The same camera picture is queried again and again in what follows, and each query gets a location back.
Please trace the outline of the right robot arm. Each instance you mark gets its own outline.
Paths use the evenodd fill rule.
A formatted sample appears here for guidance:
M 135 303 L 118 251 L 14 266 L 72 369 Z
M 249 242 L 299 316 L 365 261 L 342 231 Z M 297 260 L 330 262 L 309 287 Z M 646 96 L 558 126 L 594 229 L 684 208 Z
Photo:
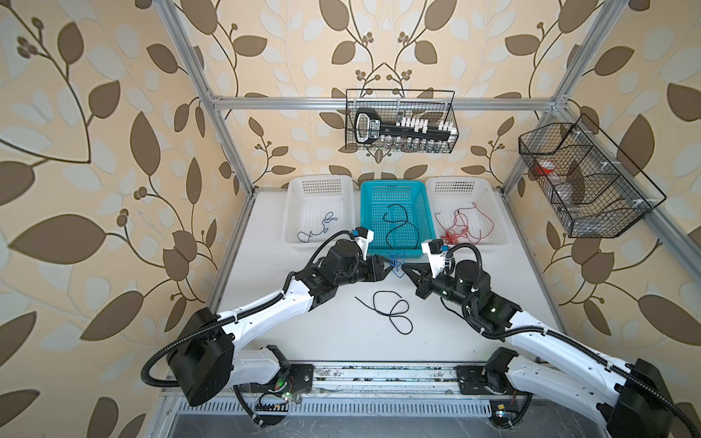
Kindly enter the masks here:
M 494 293 L 478 263 L 461 261 L 451 274 L 434 273 L 427 263 L 407 264 L 403 272 L 418 297 L 436 294 L 456 304 L 470 328 L 501 342 L 484 368 L 492 392 L 508 384 L 538 395 L 589 418 L 611 437 L 666 437 L 675 421 L 699 436 L 653 364 L 606 356 L 542 323 Z

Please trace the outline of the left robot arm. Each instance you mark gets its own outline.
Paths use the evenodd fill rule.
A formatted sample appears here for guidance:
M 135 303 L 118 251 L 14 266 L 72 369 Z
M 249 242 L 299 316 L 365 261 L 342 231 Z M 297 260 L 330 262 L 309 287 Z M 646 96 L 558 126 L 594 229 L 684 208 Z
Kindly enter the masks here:
M 316 250 L 308 263 L 290 271 L 281 289 L 221 314 L 195 312 L 176 341 L 142 366 L 141 380 L 154 388 L 178 388 L 188 403 L 202 405 L 227 387 L 286 381 L 287 358 L 274 345 L 248 346 L 277 325 L 306 314 L 336 296 L 339 288 L 379 282 L 391 271 L 388 260 L 369 255 L 374 233 L 364 227 L 342 230 Z

